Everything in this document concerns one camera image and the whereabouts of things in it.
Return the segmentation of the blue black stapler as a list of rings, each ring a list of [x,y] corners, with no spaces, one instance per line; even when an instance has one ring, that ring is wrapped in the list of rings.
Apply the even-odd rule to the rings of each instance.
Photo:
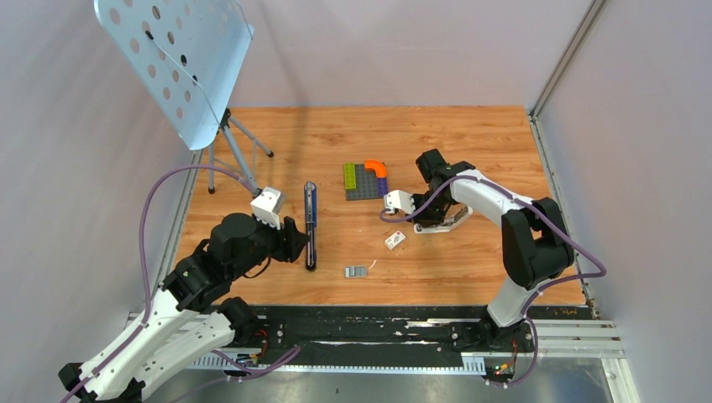
[[[306,245],[306,269],[310,272],[317,268],[317,186],[308,181],[304,185],[305,225],[309,241]]]

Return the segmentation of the white stapler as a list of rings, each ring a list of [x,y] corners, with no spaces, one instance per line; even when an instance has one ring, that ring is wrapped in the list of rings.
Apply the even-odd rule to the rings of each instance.
[[[443,223],[427,228],[418,223],[413,225],[413,229],[417,234],[448,233],[465,222],[473,213],[474,209],[472,207],[464,206],[450,217],[447,217]]]

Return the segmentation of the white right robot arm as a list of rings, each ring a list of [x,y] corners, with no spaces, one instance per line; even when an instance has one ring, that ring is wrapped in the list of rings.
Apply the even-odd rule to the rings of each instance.
[[[522,321],[537,287],[573,263],[561,210],[549,197],[536,200],[505,189],[468,162],[451,165],[437,149],[421,154],[416,166],[428,184],[426,193],[411,197],[417,232],[449,232],[474,212],[500,228],[506,277],[487,305],[479,338],[486,348],[501,350],[511,342],[511,326]]]

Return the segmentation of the white staple box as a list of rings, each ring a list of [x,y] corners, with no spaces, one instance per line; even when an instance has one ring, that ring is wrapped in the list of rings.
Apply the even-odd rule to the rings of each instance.
[[[395,231],[388,238],[385,239],[385,246],[389,250],[393,250],[405,240],[406,236],[402,231]]]

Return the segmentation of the grey staple tray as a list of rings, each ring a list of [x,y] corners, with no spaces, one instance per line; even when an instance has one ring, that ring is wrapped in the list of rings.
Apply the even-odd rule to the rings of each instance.
[[[368,268],[362,265],[346,266],[343,270],[345,278],[364,278],[368,275]]]

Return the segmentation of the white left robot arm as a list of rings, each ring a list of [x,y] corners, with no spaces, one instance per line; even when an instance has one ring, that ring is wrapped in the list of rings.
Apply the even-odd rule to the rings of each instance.
[[[249,346],[262,331],[242,298],[226,296],[232,283],[274,260],[298,260],[309,241],[291,217],[270,226],[227,215],[164,278],[141,316],[92,359],[66,364],[60,382],[82,402],[140,402],[212,350]]]

